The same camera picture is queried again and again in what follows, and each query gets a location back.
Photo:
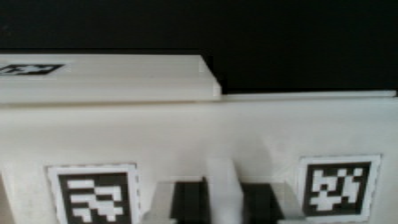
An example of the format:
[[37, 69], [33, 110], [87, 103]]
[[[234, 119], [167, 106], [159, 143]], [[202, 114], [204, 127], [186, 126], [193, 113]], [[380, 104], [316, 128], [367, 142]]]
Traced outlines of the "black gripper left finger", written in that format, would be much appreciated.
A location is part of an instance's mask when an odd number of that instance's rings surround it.
[[156, 184], [142, 224], [211, 224], [206, 178]]

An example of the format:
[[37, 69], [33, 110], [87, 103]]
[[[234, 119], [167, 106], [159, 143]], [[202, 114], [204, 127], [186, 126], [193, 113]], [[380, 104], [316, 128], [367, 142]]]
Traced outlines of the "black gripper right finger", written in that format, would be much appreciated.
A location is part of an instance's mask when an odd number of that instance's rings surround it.
[[286, 183], [243, 183], [243, 224], [309, 224]]

